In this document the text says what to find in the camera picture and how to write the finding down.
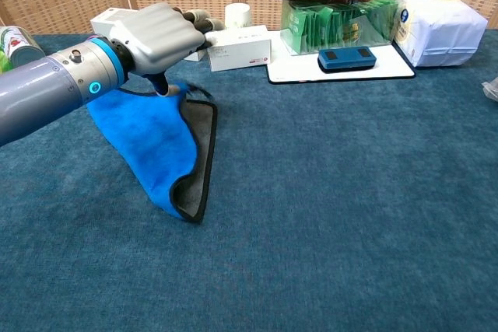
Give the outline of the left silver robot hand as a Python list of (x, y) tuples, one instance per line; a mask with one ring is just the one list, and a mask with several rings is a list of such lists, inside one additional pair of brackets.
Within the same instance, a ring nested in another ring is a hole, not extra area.
[(167, 82), (166, 70), (191, 53), (210, 47), (205, 35), (224, 29), (224, 23), (205, 10), (184, 12), (161, 2), (117, 21), (110, 29), (110, 38), (123, 44), (131, 56), (129, 72), (148, 79), (157, 95), (176, 96), (181, 88)]

